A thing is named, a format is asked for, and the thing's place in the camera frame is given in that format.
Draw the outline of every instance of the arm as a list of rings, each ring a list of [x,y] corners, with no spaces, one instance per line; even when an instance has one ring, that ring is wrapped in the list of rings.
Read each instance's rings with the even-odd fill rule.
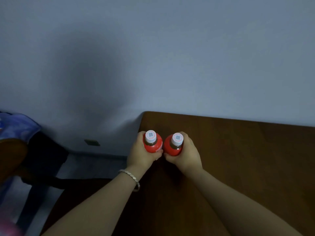
[[[143,145],[143,134],[138,134],[127,159],[126,170],[140,180],[162,150],[148,153]],[[43,236],[51,235],[111,235],[136,182],[126,173],[120,173],[106,186],[73,208]]]
[[[186,133],[182,135],[182,153],[176,157],[165,154],[165,157],[193,181],[231,235],[301,235],[262,205],[203,170],[194,143]]]

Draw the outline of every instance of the floor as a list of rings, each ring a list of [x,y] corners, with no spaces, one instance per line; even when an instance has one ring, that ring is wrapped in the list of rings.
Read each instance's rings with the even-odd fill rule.
[[[118,174],[118,171],[124,168],[126,168],[126,159],[123,157],[104,158],[70,154],[59,170],[57,177],[62,179],[113,179]],[[30,189],[30,185],[23,183],[19,177],[15,177],[3,203],[0,205],[0,216],[17,222]],[[63,190],[60,189],[49,188],[42,206],[26,232],[26,236],[38,236],[40,234],[51,209],[62,192]]]

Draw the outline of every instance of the bottle neck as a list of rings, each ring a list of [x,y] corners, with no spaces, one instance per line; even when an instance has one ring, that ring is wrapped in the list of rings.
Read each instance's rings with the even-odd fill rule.
[[[175,145],[172,143],[172,139],[170,139],[169,145],[171,146],[171,148],[176,149],[176,150],[181,149],[181,147],[183,146],[183,144],[181,144],[180,146],[175,146]]]
[[[144,144],[146,144],[147,146],[154,146],[156,143],[157,143],[157,139],[153,143],[148,143],[146,140],[144,140]]]

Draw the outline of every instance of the electrical outlet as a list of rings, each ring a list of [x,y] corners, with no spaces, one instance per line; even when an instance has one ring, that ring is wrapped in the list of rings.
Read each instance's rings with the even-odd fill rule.
[[[96,141],[96,140],[84,139],[84,141],[85,141],[86,144],[88,144],[89,146],[96,146],[96,147],[99,147],[99,146],[100,146],[100,144],[99,144],[98,141]]]

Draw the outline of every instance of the bangle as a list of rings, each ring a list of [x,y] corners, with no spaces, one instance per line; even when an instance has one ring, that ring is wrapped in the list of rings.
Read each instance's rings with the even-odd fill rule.
[[[123,172],[123,173],[128,174],[128,175],[137,183],[138,188],[137,188],[137,189],[134,189],[134,190],[133,190],[134,192],[137,192],[137,191],[140,190],[140,183],[139,183],[139,181],[137,180],[137,178],[133,176],[133,174],[131,174],[131,173],[130,173],[129,171],[127,171],[127,170],[119,170],[118,172],[119,172],[119,173],[120,173],[120,172]]]

